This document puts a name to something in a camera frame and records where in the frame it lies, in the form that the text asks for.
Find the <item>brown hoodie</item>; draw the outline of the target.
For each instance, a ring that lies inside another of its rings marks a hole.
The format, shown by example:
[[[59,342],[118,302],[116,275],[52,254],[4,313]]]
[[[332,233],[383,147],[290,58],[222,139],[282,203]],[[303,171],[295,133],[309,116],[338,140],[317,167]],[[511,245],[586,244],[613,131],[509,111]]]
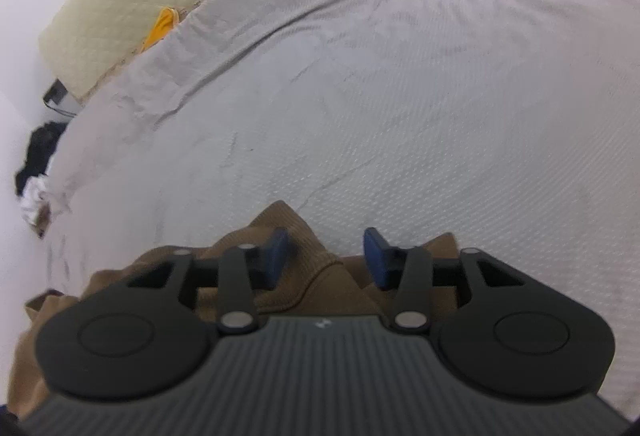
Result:
[[[364,258],[338,257],[328,251],[310,226],[282,201],[265,208],[248,226],[222,237],[207,247],[192,247],[197,259],[213,258],[241,243],[267,240],[274,228],[288,229],[294,251],[286,262],[277,287],[259,292],[255,305],[262,318],[267,315],[393,315],[394,291],[381,291],[374,284]],[[89,295],[158,263],[177,248],[153,248],[124,269],[101,270],[93,274],[78,296],[47,291],[25,304],[29,327],[15,347],[8,385],[8,411],[23,419],[49,396],[38,367],[35,340],[41,326],[62,310]]]

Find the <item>black clothes pile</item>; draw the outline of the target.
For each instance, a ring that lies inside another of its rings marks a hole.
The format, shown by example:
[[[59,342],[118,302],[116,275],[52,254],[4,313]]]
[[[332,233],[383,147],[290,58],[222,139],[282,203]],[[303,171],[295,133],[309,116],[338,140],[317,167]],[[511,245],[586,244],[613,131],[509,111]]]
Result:
[[[38,177],[47,171],[50,158],[66,127],[67,124],[63,122],[47,122],[32,132],[23,166],[14,176],[16,196],[23,195],[29,178]]]

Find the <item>grey bed sheet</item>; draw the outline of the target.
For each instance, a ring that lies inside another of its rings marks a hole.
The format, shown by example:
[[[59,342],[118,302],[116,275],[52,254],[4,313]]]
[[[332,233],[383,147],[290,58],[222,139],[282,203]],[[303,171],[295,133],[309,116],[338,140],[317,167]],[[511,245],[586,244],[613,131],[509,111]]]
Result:
[[[205,0],[72,120],[51,284],[285,201],[337,255],[451,232],[600,313],[639,411],[639,0]]]

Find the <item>cardboard box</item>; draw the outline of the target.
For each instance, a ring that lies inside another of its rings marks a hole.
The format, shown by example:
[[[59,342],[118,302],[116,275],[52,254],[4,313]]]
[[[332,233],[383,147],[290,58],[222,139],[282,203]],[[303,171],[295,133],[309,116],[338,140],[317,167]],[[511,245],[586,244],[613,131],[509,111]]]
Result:
[[[40,239],[46,234],[47,229],[49,228],[51,222],[51,210],[48,204],[44,204],[39,208],[38,214],[34,223],[32,224],[32,229],[34,229],[35,234]]]

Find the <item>white cloth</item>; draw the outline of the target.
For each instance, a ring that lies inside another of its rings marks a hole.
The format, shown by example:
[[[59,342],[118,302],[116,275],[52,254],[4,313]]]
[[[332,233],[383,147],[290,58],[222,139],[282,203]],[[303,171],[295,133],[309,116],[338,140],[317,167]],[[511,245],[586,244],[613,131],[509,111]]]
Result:
[[[34,227],[48,203],[48,176],[30,177],[18,201],[23,219]]]

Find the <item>black power adapter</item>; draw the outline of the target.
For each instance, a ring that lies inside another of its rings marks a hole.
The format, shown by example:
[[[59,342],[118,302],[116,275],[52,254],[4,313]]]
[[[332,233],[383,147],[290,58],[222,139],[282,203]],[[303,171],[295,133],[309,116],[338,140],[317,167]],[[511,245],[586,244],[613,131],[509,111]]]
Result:
[[[58,115],[73,117],[78,113],[79,104],[59,79],[43,95],[42,103]]]

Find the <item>yellow cloth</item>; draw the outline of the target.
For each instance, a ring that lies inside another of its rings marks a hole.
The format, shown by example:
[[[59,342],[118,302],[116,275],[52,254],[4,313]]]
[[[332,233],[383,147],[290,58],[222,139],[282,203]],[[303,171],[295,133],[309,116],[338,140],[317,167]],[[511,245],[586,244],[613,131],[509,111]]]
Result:
[[[139,52],[145,52],[162,40],[168,32],[171,32],[180,23],[180,13],[169,6],[165,6],[160,13],[146,35],[145,40],[142,42]]]

